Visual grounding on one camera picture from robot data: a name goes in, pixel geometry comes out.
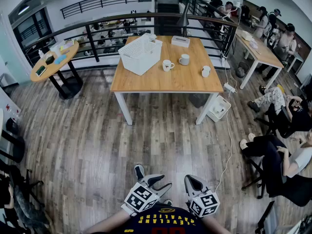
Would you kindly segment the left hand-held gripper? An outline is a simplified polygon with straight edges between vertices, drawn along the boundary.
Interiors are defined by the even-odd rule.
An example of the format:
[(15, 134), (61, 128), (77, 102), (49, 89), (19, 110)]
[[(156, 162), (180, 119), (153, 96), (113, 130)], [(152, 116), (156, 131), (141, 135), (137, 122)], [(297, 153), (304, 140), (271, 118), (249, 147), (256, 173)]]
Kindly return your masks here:
[(150, 209), (172, 187), (172, 183), (168, 183), (160, 189), (154, 190), (152, 188), (156, 182), (163, 178), (164, 175), (161, 174), (145, 176), (132, 187), (124, 203), (132, 207), (137, 213)]

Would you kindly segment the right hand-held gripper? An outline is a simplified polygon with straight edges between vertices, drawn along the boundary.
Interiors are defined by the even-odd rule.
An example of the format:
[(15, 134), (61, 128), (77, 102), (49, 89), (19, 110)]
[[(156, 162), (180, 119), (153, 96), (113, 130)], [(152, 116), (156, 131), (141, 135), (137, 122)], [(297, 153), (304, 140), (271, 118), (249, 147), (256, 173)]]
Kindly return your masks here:
[(189, 195), (188, 209), (193, 215), (203, 218), (217, 211), (220, 205), (219, 198), (209, 189), (205, 180), (195, 175), (186, 175), (184, 185)]

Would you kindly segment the white mug with pattern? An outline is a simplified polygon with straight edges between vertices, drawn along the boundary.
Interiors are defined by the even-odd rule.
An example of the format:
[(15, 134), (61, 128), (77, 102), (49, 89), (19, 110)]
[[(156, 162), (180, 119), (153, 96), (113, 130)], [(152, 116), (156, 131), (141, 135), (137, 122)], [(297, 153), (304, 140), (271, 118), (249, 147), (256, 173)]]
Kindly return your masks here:
[(171, 69), (175, 67), (175, 64), (168, 59), (165, 59), (162, 62), (163, 71), (169, 72)]

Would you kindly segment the white plastic basket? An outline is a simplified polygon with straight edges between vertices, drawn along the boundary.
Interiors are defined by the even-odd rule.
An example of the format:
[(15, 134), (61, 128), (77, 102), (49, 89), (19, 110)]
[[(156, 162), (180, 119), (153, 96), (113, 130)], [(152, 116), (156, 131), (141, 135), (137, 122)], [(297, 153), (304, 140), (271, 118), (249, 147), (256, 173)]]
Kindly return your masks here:
[(124, 45), (118, 50), (124, 68), (136, 75), (143, 75), (160, 61), (162, 44), (160, 40), (149, 41), (141, 36)]

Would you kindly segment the person's right forearm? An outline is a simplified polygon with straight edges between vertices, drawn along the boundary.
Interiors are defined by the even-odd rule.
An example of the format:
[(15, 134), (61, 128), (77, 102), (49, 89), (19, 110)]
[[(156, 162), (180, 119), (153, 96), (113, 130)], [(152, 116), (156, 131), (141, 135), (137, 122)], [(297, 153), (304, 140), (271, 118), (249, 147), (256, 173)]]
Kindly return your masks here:
[(201, 219), (201, 221), (212, 234), (231, 234), (211, 216), (205, 216)]

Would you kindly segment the person's left forearm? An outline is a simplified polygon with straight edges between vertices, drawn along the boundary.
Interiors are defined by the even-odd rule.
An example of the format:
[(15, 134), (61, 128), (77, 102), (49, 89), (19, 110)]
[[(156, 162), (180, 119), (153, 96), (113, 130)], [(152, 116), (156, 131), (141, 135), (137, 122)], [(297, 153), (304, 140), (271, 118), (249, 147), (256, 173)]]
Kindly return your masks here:
[(84, 231), (83, 234), (93, 234), (93, 233), (109, 233), (110, 231), (116, 229), (117, 227), (123, 225), (130, 219), (130, 215), (124, 210), (121, 209), (111, 217), (104, 219), (92, 227)]

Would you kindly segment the white tissue box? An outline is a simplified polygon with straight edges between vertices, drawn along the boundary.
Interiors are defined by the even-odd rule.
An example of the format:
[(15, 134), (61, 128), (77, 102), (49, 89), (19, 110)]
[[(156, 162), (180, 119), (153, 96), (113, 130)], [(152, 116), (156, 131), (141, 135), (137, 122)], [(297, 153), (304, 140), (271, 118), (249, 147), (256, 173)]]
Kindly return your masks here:
[(173, 36), (171, 40), (172, 45), (180, 46), (180, 47), (185, 47), (188, 48), (190, 45), (190, 39), (181, 37), (181, 36)]

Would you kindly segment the person's left shoe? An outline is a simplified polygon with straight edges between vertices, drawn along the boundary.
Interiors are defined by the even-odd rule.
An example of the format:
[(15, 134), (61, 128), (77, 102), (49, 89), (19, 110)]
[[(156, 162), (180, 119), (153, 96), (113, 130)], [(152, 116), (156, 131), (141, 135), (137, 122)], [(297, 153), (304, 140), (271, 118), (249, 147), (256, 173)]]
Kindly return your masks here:
[(145, 170), (141, 164), (135, 165), (134, 171), (138, 181), (142, 180), (145, 177)]

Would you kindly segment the white wristband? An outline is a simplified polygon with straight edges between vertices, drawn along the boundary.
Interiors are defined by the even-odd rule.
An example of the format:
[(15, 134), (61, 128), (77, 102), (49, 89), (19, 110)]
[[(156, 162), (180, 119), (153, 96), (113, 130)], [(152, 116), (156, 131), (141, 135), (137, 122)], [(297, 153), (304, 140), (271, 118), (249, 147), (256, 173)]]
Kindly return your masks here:
[(126, 203), (122, 204), (121, 208), (130, 216), (134, 217), (137, 215), (137, 212), (130, 206), (128, 206)]

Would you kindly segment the person's dark blue jersey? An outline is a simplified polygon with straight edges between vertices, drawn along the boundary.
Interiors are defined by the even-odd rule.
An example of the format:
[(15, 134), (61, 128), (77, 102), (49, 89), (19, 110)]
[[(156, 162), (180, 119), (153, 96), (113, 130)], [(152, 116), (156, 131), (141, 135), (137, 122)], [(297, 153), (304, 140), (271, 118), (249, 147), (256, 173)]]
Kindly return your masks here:
[(158, 204), (131, 217), (112, 234), (209, 234), (209, 231), (187, 210)]

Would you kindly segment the white floor bin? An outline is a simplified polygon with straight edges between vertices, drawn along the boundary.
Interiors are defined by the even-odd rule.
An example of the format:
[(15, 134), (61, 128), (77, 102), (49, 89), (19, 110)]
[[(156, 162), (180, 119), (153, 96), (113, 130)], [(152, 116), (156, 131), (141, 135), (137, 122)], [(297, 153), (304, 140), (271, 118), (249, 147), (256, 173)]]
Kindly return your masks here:
[(207, 112), (207, 116), (213, 121), (218, 122), (231, 108), (231, 104), (222, 96), (217, 96), (213, 101), (210, 109)]

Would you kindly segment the dark grey floor bag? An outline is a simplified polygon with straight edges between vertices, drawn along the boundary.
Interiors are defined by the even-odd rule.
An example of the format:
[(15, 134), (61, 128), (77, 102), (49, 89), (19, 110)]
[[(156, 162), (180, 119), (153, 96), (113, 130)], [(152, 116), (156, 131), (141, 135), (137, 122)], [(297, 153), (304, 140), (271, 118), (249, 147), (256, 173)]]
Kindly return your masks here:
[(208, 97), (209, 97), (208, 94), (201, 93), (189, 94), (189, 101), (194, 107), (200, 108), (205, 105)]

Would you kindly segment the black office chair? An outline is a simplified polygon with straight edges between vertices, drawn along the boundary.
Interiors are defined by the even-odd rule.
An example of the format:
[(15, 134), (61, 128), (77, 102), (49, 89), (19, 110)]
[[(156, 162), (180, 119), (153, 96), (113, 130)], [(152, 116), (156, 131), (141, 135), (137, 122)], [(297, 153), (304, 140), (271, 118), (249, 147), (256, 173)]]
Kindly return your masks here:
[(291, 127), (289, 116), (287, 115), (286, 108), (284, 106), (281, 107), (281, 111), (277, 115), (274, 109), (274, 104), (271, 103), (268, 107), (268, 110), (265, 112), (265, 115), (268, 117), (269, 121), (259, 117), (254, 118), (254, 121), (261, 122), (268, 126), (266, 135), (277, 136), (276, 132), (278, 131), (282, 138), (288, 138), (294, 133), (294, 130)]
[(257, 199), (262, 199), (264, 192), (269, 194), (270, 198), (283, 196), (299, 207), (306, 206), (312, 200), (312, 178), (295, 175), (292, 178), (281, 175), (280, 178), (271, 176), (267, 173), (268, 165), (265, 158), (262, 158), (260, 167), (252, 159), (247, 159), (250, 164), (259, 173), (259, 177), (248, 185), (241, 188), (245, 191), (247, 188), (256, 184), (261, 189), (261, 194)]
[(5, 216), (20, 234), (30, 234), (30, 227), (41, 234), (52, 234), (51, 220), (46, 214), (44, 203), (35, 196), (33, 188), (42, 180), (30, 182), (26, 171), (23, 177), (15, 165), (7, 165), (0, 160), (0, 209), (4, 209)]

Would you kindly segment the black mesh waste basket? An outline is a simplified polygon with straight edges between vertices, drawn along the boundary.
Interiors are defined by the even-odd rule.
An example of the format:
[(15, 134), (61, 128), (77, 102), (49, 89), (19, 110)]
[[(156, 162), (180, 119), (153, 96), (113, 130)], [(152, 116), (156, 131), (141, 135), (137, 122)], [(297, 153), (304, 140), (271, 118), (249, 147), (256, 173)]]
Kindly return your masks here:
[(240, 62), (235, 70), (235, 74), (238, 78), (244, 78), (248, 73), (249, 69), (250, 66), (248, 64), (246, 64), (245, 62)]

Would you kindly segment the long wooden table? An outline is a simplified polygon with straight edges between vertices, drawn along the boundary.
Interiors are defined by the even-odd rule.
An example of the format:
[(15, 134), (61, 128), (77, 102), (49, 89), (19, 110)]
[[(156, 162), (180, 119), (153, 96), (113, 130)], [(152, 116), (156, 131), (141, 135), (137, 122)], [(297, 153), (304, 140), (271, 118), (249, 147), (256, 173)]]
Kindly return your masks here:
[(242, 90), (249, 79), (251, 78), (253, 72), (255, 71), (256, 67), (258, 64), (266, 64), (271, 67), (277, 68), (276, 72), (274, 75), (270, 78), (268, 83), (266, 84), (265, 88), (269, 89), (269, 87), (272, 85), (274, 80), (277, 78), (281, 70), (284, 68), (283, 64), (279, 61), (279, 59), (274, 55), (274, 53), (258, 38), (253, 38), (255, 42), (257, 43), (258, 48), (254, 49), (250, 46), (250, 42), (245, 40), (242, 37), (242, 30), (237, 29), (236, 31), (236, 39), (245, 47), (247, 50), (247, 53), (245, 55), (245, 58), (248, 57), (249, 54), (252, 55), (254, 62), (252, 66), (250, 67), (247, 75), (245, 76), (244, 80), (242, 81), (240, 85), (240, 89)]

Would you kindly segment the black stool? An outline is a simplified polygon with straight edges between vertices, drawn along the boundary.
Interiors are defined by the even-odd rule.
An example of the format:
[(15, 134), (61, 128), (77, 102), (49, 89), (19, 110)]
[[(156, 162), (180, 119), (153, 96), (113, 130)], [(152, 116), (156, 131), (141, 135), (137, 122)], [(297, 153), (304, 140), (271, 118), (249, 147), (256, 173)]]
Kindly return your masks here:
[(23, 160), (24, 153), (25, 153), (25, 141), (22, 137), (14, 137), (7, 133), (5, 130), (1, 131), (1, 137), (8, 140), (13, 145), (13, 154), (10, 155), (9, 153), (0, 150), (0, 155), (16, 162), (20, 163)]

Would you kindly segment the small black trash can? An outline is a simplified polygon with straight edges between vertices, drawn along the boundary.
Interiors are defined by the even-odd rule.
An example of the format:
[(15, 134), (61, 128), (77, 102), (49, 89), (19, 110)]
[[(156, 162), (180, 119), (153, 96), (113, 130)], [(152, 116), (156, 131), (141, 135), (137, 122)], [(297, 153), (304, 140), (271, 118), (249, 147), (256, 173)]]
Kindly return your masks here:
[(17, 135), (19, 133), (18, 124), (12, 118), (9, 118), (6, 122), (6, 130)]

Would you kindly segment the round wooden table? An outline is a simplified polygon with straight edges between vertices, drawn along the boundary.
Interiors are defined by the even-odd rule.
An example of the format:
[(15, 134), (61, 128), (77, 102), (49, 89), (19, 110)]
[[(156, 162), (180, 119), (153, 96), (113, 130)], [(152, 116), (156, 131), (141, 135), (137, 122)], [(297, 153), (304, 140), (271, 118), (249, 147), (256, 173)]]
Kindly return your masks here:
[[(30, 80), (33, 82), (40, 82), (46, 79), (50, 79), (52, 84), (58, 90), (61, 99), (73, 98), (81, 90), (83, 85), (82, 79), (72, 64), (72, 58), (77, 53), (78, 47), (79, 43), (75, 41), (73, 46), (61, 51), (63, 55), (66, 55), (66, 59), (63, 60), (59, 65), (55, 65), (54, 62), (50, 65), (46, 65), (45, 61), (47, 58), (40, 58), (31, 71)], [(46, 71), (40, 77), (37, 77), (36, 70), (38, 70), (42, 65), (46, 67)], [(65, 78), (60, 71), (61, 68), (65, 65), (69, 66), (70, 71), (73, 74), (69, 78)]]

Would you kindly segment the black cone desk lamp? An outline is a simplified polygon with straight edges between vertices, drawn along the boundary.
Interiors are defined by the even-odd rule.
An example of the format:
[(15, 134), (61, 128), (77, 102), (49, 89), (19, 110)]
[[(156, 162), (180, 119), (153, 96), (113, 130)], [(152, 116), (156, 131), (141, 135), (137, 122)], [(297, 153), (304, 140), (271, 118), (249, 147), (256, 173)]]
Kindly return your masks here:
[(188, 17), (187, 17), (187, 13), (188, 13), (188, 10), (189, 10), (189, 5), (190, 4), (187, 3), (187, 5), (184, 8), (182, 16), (180, 17), (180, 19), (177, 22), (177, 26), (179, 26), (181, 28), (182, 36), (184, 38), (187, 37), (187, 28), (186, 27), (189, 25), (189, 21), (188, 21)]

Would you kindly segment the pastel paper stack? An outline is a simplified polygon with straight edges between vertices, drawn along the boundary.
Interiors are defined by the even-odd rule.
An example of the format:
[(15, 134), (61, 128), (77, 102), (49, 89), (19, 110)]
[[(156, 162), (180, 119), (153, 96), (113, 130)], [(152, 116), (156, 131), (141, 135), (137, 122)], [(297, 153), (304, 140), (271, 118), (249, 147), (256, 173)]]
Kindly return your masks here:
[(67, 41), (63, 41), (59, 47), (60, 51), (63, 51), (64, 49), (70, 48), (71, 46), (73, 46), (75, 44), (75, 41), (70, 39)]

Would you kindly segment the white cabinet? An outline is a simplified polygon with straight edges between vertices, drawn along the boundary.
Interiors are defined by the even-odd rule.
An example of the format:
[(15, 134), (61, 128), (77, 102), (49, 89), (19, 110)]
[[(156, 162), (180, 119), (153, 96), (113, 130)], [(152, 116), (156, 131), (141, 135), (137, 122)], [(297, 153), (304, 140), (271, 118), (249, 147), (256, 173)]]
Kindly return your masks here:
[(6, 123), (11, 118), (15, 123), (20, 124), (22, 116), (20, 108), (11, 100), (11, 98), (0, 87), (0, 108), (3, 109), (4, 120)]

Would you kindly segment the white gooseneck desk lamp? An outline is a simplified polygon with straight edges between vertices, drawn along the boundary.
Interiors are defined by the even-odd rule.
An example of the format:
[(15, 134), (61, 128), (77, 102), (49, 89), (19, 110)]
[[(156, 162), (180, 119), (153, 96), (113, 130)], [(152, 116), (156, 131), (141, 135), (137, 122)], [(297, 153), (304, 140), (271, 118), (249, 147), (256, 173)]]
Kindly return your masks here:
[[(231, 13), (237, 11), (238, 8), (240, 8), (240, 6), (241, 6), (241, 3), (239, 1), (234, 2)], [(224, 16), (222, 16), (222, 19), (224, 20), (225, 18), (228, 18), (228, 17), (227, 17), (227, 15), (224, 14)]]

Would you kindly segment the black balcony railing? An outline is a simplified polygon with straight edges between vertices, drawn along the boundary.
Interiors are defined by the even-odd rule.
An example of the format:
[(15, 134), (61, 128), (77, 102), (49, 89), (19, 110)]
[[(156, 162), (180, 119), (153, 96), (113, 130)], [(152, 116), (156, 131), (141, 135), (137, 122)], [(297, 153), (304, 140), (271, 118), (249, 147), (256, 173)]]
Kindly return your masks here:
[(117, 4), (128, 4), (132, 2), (151, 2), (152, 0), (82, 0), (76, 3), (73, 3), (69, 6), (61, 8), (61, 14), (64, 19), (77, 15), (82, 14), (84, 12), (103, 8), (110, 5), (117, 5)]

